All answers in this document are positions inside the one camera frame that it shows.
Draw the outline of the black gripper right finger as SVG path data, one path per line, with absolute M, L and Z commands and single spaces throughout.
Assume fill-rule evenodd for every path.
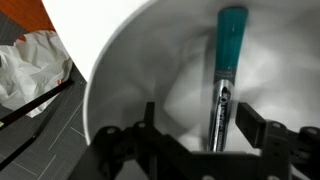
M 298 180 L 295 167 L 311 180 L 320 180 L 320 129 L 304 126 L 298 132 L 265 120 L 248 103 L 240 102 L 236 125 L 250 145 L 260 149 L 259 180 Z

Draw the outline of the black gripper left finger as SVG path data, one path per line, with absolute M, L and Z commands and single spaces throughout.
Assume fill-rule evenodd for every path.
M 120 130 L 101 128 L 68 180 L 116 180 L 128 161 L 135 161 L 148 180 L 214 180 L 214 172 L 170 135 L 153 125 L 155 104 L 144 118 Z

